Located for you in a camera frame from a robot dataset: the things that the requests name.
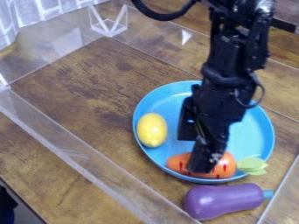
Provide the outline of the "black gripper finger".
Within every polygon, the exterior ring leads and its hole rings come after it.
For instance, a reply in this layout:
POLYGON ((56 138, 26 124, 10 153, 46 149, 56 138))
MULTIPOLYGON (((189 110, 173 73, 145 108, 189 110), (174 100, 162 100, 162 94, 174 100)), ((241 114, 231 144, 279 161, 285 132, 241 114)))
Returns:
POLYGON ((209 173, 221 161, 226 149, 229 137, 219 135, 217 138, 205 138, 201 135, 189 135, 189 141, 194 141, 191 156, 187 162, 187 171, 209 173))
POLYGON ((182 102, 182 110, 178 125, 178 139, 181 141, 195 141, 199 131, 195 126, 195 113, 193 98, 187 97, 182 102))

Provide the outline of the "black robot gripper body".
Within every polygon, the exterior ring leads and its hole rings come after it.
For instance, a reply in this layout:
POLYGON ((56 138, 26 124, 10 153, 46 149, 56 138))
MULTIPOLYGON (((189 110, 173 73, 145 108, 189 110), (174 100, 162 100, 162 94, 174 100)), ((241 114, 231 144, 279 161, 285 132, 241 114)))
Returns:
POLYGON ((230 125, 242 121, 259 85, 250 71, 222 73, 209 63, 202 66, 202 84, 191 86, 197 120, 209 139, 227 139, 230 125))

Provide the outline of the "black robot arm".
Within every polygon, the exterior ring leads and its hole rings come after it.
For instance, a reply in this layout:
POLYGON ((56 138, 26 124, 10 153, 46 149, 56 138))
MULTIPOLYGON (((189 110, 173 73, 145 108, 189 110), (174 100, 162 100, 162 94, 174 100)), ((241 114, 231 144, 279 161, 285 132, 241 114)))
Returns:
POLYGON ((201 84, 183 100, 178 138, 193 141, 186 169, 209 173, 223 158, 230 125, 242 121, 262 88, 255 71, 270 56, 267 41, 274 0, 210 1, 210 56, 201 84))

